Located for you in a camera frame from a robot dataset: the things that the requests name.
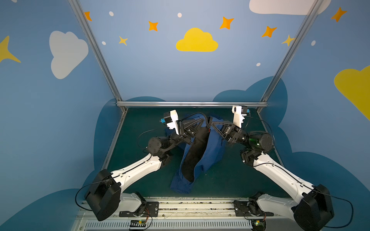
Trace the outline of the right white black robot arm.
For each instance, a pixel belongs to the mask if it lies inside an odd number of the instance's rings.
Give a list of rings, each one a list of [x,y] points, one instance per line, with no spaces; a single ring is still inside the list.
[[[325,186],[315,186],[299,178],[268,154],[274,147],[269,133],[247,133],[229,121],[212,122],[211,126],[226,141],[244,145],[240,152],[243,163],[263,173],[291,197],[257,193],[251,199],[255,215],[280,215],[295,221],[305,231],[320,231],[334,217],[330,193]]]

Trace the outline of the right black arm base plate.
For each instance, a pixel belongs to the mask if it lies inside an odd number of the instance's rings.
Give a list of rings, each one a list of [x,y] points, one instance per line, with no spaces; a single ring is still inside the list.
[[[234,200],[234,211],[237,217],[273,217],[274,213],[262,211],[253,200]]]

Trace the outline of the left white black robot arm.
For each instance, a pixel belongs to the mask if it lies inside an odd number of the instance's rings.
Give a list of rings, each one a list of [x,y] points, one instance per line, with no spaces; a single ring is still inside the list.
[[[148,216],[147,201],[138,192],[125,193],[125,190],[146,175],[162,168],[171,158],[171,150],[181,143],[193,144],[202,127],[207,127],[208,119],[200,118],[176,121],[171,124],[173,132],[164,137],[153,137],[148,141],[148,154],[137,162],[109,172],[101,170],[90,184],[84,198],[98,221],[103,221],[116,211],[135,216]]]

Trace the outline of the blue jacket with black lining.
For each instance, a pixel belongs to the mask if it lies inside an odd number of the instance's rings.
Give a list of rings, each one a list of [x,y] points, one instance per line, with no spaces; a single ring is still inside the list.
[[[184,151],[183,158],[176,171],[170,188],[182,194],[191,192],[194,181],[214,164],[219,162],[225,153],[226,141],[212,127],[213,122],[223,122],[219,116],[206,117],[201,113],[187,116],[185,119],[204,119],[195,137],[191,139],[192,144],[181,144]]]

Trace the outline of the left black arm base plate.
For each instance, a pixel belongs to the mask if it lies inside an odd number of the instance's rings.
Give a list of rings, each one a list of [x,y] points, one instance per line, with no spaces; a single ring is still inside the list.
[[[159,202],[144,202],[135,212],[121,211],[119,217],[157,217]]]

